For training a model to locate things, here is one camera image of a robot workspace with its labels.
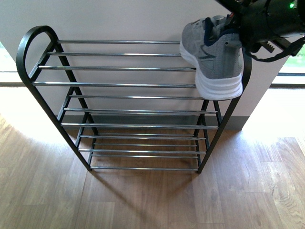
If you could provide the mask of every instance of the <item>black metal frame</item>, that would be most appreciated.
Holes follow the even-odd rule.
[[[27,73],[25,67],[26,56],[28,52],[28,48],[33,41],[33,39],[41,33],[45,33],[49,36],[51,42],[47,46],[43,55],[39,59],[39,61],[34,66],[33,70],[30,74]],[[131,111],[131,110],[99,110],[99,109],[89,109],[86,104],[85,98],[93,98],[90,95],[83,95],[80,86],[101,86],[101,87],[150,87],[150,88],[195,88],[194,84],[109,84],[109,83],[78,83],[73,74],[74,70],[91,70],[91,71],[180,71],[180,72],[194,72],[194,68],[134,68],[134,67],[82,67],[82,66],[70,66],[68,59],[66,56],[168,56],[168,57],[180,57],[179,54],[134,54],[134,53],[117,53],[117,54],[107,54],[107,53],[69,53],[64,52],[61,43],[94,43],[94,44],[179,44],[179,42],[153,42],[153,41],[61,41],[58,39],[55,31],[49,26],[37,26],[29,30],[25,36],[22,38],[21,43],[18,48],[16,65],[17,70],[20,75],[20,78],[27,86],[29,91],[33,94],[35,99],[38,101],[40,106],[43,108],[45,113],[51,119],[53,124],[59,130],[60,134],[64,137],[66,142],[69,144],[71,149],[74,151],[76,156],[80,159],[80,161],[84,164],[84,166],[91,171],[92,169],[150,169],[150,170],[186,170],[186,171],[197,171],[201,173],[204,165],[209,159],[214,147],[219,140],[229,118],[231,117],[236,105],[240,97],[232,99],[230,105],[225,112],[224,117],[221,116],[220,108],[218,101],[213,101],[215,111],[207,111],[207,106],[210,101],[203,100],[198,97],[181,97],[181,96],[172,96],[172,97],[162,97],[156,96],[154,98],[157,99],[182,99],[182,100],[203,100],[203,105],[201,110],[199,111]],[[55,55],[59,57],[59,60],[62,66],[45,66],[49,57],[51,55]],[[250,75],[251,75],[252,62],[251,58],[244,54],[244,72],[243,72],[243,87],[246,88]],[[64,70],[69,78],[69,83],[63,82],[37,82],[37,79],[42,70]],[[67,86],[69,87],[68,93],[66,95],[65,100],[63,101],[63,105],[61,110],[56,116],[54,112],[50,109],[43,96],[37,90],[38,86]],[[72,98],[77,98],[79,103],[81,104],[80,109],[68,108],[69,102]],[[132,96],[112,96],[108,98],[132,98]],[[63,123],[64,116],[66,112],[69,111],[82,111],[84,112],[84,116],[81,123],[71,124],[71,123]],[[119,114],[119,115],[147,115],[147,114],[155,114],[155,115],[197,115],[198,122],[196,125],[151,125],[151,124],[113,124],[113,123],[95,123],[92,114],[99,114],[104,112],[105,114]],[[206,114],[214,114],[216,116],[218,126],[206,126]],[[76,141],[72,141],[70,136],[68,135],[65,127],[77,127],[79,128],[78,136]],[[99,132],[99,128],[124,128],[124,129],[193,129],[194,134],[192,135],[164,135],[164,134],[129,134],[129,135],[121,135],[112,134],[112,135],[102,135]],[[84,129],[90,128],[93,131],[93,135],[84,135]],[[217,130],[214,138],[211,143],[209,141],[208,130]],[[198,134],[200,131],[203,131],[204,137],[199,137]],[[81,139],[90,138],[92,139],[91,148],[90,149],[79,149]],[[101,145],[97,143],[97,140],[100,138],[104,139],[155,139],[155,140],[188,140],[194,141],[196,147],[196,151],[172,151],[172,150],[160,150],[160,151],[149,151],[149,150],[111,150],[111,149],[96,149],[95,147]],[[202,147],[200,145],[200,141],[204,140],[206,152],[200,151]],[[129,146],[142,146],[142,144],[127,144]],[[82,152],[89,152],[89,158],[86,160],[82,155]],[[183,158],[190,160],[197,160],[198,168],[138,168],[138,167],[101,167],[101,166],[92,166],[92,158],[93,157],[140,157],[140,158]]]

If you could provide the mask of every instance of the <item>shoe rack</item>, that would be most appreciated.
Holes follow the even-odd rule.
[[[26,59],[30,44],[35,43],[40,34],[47,35],[51,40],[45,44],[45,51],[37,54],[37,63],[31,71],[26,67]],[[70,52],[72,47],[79,45],[107,46],[106,52]],[[110,52],[111,47],[174,47],[176,53],[127,53]],[[50,58],[57,58],[58,66],[48,65]],[[100,58],[108,58],[114,63],[117,60],[140,58],[148,67],[134,66],[83,66],[70,65],[75,59],[95,58],[92,63],[102,63]],[[175,76],[187,74],[193,77],[192,67],[160,67],[152,66],[154,60],[163,58],[165,63],[172,59],[181,59],[179,42],[173,41],[100,41],[100,40],[59,40],[55,31],[49,26],[37,26],[29,30],[21,40],[18,48],[16,65],[18,73],[28,90],[33,94],[44,112],[51,119],[59,133],[66,140],[75,155],[89,170],[93,169],[144,169],[144,170],[183,170],[201,173],[213,152],[228,120],[230,119],[240,97],[230,100],[228,109],[221,114],[218,101],[209,101],[195,94],[194,83],[163,83],[154,82],[160,74]],[[246,88],[251,74],[251,58],[244,55],[243,87]],[[56,80],[41,76],[49,71],[61,72],[65,79]],[[105,81],[101,77],[98,82],[92,82],[91,74],[99,72],[120,73],[114,82]],[[128,81],[131,73],[149,74],[149,82],[142,80]],[[53,90],[52,100],[57,98],[56,90],[65,90],[59,111],[52,109],[50,98],[43,95],[44,90]],[[160,90],[170,92],[160,94]],[[138,92],[148,91],[148,95]],[[158,109],[156,104],[177,104],[177,109]],[[134,109],[138,104],[145,109]],[[195,109],[189,109],[190,104],[197,104]],[[214,119],[214,125],[208,121]]]

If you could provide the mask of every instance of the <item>gray sneaker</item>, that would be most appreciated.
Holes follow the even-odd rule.
[[[242,44],[236,30],[223,31],[225,20],[223,16],[200,19],[182,32],[180,54],[196,67],[196,88],[208,100],[233,99],[243,92]]]

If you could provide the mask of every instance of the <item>hardwood floor plank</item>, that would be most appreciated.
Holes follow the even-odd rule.
[[[213,155],[202,174],[193,174],[193,191],[198,223],[224,223]]]
[[[305,228],[305,208],[283,162],[264,162],[275,206],[286,229]]]
[[[120,192],[118,201],[115,202],[113,229],[116,228],[141,228],[141,219],[146,217],[142,209],[142,184],[140,176],[120,176]]]
[[[242,172],[233,156],[234,140],[230,132],[225,132],[219,141],[213,153],[213,161],[226,229],[252,229]]]
[[[47,205],[19,205],[4,219],[5,229],[41,229],[46,220]]]
[[[114,216],[114,202],[92,201],[81,205],[76,229],[103,228],[112,229]]]
[[[245,192],[270,192],[266,177],[262,170],[262,165],[254,147],[247,145],[247,139],[242,132],[233,136],[234,147],[233,158],[236,160],[236,166],[240,167],[242,172],[242,182]]]
[[[305,156],[295,138],[279,138],[277,146],[296,192],[305,206]]]
[[[168,228],[196,229],[196,208],[192,174],[169,172],[167,174]]]
[[[142,229],[168,228],[168,184],[166,171],[146,171],[143,175]]]
[[[271,193],[246,193],[250,214],[256,229],[283,229]]]
[[[223,223],[197,223],[198,229],[225,229]]]

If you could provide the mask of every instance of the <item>wooden floor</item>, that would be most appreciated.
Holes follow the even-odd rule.
[[[301,132],[225,131],[200,175],[89,173],[25,88],[0,96],[1,229],[305,229]]]

